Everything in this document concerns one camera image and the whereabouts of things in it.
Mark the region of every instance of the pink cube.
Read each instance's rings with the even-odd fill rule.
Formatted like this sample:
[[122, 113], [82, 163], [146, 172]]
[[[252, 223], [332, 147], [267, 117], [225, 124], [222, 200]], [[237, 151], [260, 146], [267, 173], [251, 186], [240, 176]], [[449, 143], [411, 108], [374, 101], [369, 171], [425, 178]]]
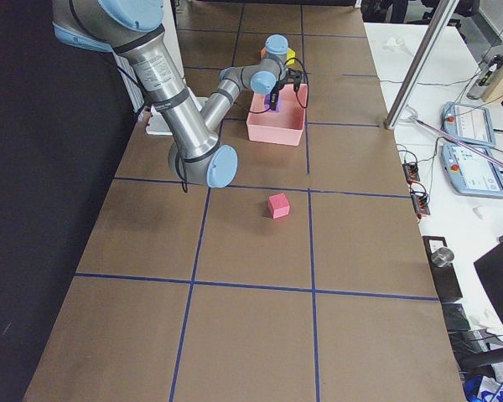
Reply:
[[290, 208], [291, 206], [288, 203], [287, 197], [285, 197], [284, 193], [268, 197], [268, 209], [270, 210], [270, 215], [273, 219], [288, 215]]

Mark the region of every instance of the white desk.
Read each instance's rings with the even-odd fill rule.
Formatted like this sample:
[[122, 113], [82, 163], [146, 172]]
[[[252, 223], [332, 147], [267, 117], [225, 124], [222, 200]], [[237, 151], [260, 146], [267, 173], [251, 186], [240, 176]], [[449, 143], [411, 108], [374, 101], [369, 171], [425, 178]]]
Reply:
[[[366, 23], [366, 32], [381, 82], [382, 93], [390, 109], [400, 84], [383, 81], [402, 81], [413, 55], [427, 27]], [[472, 77], [477, 63], [455, 28], [446, 28], [437, 48], [432, 53], [419, 80], [421, 83], [449, 84]], [[465, 83], [451, 86], [418, 85], [409, 104], [419, 118], [441, 127], [441, 110], [447, 101], [454, 101]], [[462, 103], [480, 105], [481, 101], [467, 98]], [[500, 103], [488, 106], [495, 128], [503, 129], [503, 108]], [[496, 133], [497, 147], [503, 149], [503, 134]], [[397, 143], [414, 152], [419, 159], [431, 157], [436, 136], [422, 127], [397, 125]], [[503, 326], [495, 314], [474, 270], [474, 261], [497, 245], [503, 235], [503, 199], [474, 198], [456, 194], [446, 177], [438, 155], [433, 165], [422, 162], [419, 173], [423, 184], [432, 190], [431, 216], [419, 225], [422, 235], [443, 236], [455, 253], [454, 267], [464, 298], [462, 304], [473, 329], [490, 328], [503, 333]], [[493, 152], [503, 161], [503, 155]]]

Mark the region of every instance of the black chair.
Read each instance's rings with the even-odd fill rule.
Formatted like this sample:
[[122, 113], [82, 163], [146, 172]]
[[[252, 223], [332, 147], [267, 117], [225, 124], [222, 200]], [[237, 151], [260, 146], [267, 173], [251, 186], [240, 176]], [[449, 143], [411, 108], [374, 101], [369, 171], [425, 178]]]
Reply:
[[[410, 21], [408, 23], [413, 23], [416, 25], [428, 25], [434, 13], [436, 13], [436, 8], [438, 7], [439, 1], [440, 0], [422, 0], [421, 3], [423, 4], [423, 6], [431, 8], [432, 10], [423, 14], [422, 19], [418, 21]], [[480, 0], [460, 0], [459, 4], [454, 10], [454, 13], [463, 17], [473, 17], [474, 15], [479, 13], [479, 5]], [[460, 29], [462, 24], [459, 19], [451, 18], [449, 20], [449, 26]]]

